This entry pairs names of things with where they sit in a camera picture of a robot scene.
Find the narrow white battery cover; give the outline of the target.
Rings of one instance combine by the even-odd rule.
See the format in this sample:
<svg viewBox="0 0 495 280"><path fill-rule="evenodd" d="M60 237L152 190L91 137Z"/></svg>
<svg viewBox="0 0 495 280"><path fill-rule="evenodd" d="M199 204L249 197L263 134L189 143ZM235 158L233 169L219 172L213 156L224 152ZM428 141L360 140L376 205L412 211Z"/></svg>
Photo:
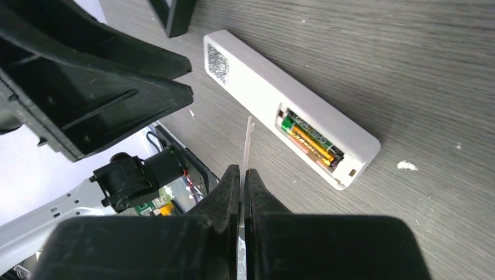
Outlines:
<svg viewBox="0 0 495 280"><path fill-rule="evenodd" d="M246 172L249 169L250 135L255 128L252 116L249 116L247 121L243 161L240 166L238 279L247 279L246 243L243 236L245 233L245 182Z"/></svg>

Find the green yellow battery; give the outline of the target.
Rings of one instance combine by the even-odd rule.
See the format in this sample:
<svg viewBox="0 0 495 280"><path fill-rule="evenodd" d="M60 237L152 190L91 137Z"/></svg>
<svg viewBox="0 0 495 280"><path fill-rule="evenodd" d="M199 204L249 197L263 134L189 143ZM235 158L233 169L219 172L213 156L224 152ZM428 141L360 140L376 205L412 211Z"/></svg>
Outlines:
<svg viewBox="0 0 495 280"><path fill-rule="evenodd" d="M299 115L295 114L290 109L286 110L287 116L291 117L296 124L298 124L303 131L307 132L316 142L324 148L327 152L342 158L344 153L338 149L333 143L331 143L327 138L325 138L320 132L318 132L314 127L309 125L305 120L303 120Z"/></svg>

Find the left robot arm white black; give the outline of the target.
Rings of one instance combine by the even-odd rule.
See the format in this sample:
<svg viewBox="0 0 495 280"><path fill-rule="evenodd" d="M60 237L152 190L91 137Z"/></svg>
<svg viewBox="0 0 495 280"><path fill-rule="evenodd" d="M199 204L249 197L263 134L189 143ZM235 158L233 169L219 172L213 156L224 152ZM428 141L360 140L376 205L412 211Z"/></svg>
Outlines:
<svg viewBox="0 0 495 280"><path fill-rule="evenodd" d="M189 59L99 23L72 1L1 2L1 134L29 127L77 162L193 102ZM183 174L169 150L125 152L78 186L1 226L1 269L38 252L62 221L115 215Z"/></svg>

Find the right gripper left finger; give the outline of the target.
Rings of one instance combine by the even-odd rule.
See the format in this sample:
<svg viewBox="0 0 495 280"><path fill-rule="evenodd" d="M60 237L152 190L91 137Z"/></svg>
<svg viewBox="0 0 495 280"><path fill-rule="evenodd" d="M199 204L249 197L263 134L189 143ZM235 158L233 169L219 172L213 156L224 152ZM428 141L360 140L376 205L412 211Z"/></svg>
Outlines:
<svg viewBox="0 0 495 280"><path fill-rule="evenodd" d="M33 279L236 279L240 168L179 216L81 216L61 222Z"/></svg>

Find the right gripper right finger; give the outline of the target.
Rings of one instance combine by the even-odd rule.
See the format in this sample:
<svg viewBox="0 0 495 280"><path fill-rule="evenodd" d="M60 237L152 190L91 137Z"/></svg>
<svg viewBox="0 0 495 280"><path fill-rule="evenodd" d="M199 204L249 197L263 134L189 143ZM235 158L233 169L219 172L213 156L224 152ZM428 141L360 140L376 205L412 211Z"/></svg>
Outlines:
<svg viewBox="0 0 495 280"><path fill-rule="evenodd" d="M248 279L430 279L417 240L401 219L291 212L246 172Z"/></svg>

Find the gold green AAA battery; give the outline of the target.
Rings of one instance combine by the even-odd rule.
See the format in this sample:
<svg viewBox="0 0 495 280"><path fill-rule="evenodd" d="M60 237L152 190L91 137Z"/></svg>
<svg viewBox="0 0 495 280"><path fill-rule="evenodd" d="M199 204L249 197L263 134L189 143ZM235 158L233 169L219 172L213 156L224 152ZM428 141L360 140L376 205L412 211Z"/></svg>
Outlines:
<svg viewBox="0 0 495 280"><path fill-rule="evenodd" d="M321 162L328 168L334 167L337 163L337 158L325 151L317 145L317 143L299 126L295 121L287 116L281 122L281 128L301 147L303 147L308 155L312 155L317 162Z"/></svg>

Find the long white remote control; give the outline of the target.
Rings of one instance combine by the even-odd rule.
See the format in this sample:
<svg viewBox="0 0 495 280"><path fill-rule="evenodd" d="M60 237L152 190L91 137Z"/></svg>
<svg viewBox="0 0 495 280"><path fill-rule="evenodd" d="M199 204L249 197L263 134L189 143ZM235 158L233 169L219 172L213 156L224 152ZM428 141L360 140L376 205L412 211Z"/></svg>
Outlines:
<svg viewBox="0 0 495 280"><path fill-rule="evenodd" d="M209 33L203 44L206 73L333 188L349 187L380 151L376 137L230 32ZM344 153L334 155L334 167L317 162L281 128L287 109Z"/></svg>

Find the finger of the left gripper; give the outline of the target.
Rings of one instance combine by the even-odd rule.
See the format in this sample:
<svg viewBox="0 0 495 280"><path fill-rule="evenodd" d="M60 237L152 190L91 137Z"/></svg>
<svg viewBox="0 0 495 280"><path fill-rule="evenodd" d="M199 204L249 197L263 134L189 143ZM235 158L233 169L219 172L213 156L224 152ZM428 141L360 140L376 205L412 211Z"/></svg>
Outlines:
<svg viewBox="0 0 495 280"><path fill-rule="evenodd" d="M65 46L147 75L174 80L191 72L187 57L98 22L74 1L1 1L35 29Z"/></svg>
<svg viewBox="0 0 495 280"><path fill-rule="evenodd" d="M193 102L191 87L166 78L45 58L1 66L1 85L2 98L40 143L73 162Z"/></svg>

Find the black framed display box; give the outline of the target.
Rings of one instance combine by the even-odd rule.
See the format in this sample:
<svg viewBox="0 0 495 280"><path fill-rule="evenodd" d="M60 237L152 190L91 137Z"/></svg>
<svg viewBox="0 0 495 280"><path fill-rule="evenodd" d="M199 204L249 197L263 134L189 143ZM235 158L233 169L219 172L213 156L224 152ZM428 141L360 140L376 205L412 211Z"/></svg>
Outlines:
<svg viewBox="0 0 495 280"><path fill-rule="evenodd" d="M187 33L196 2L196 0L149 0L167 38L175 38Z"/></svg>

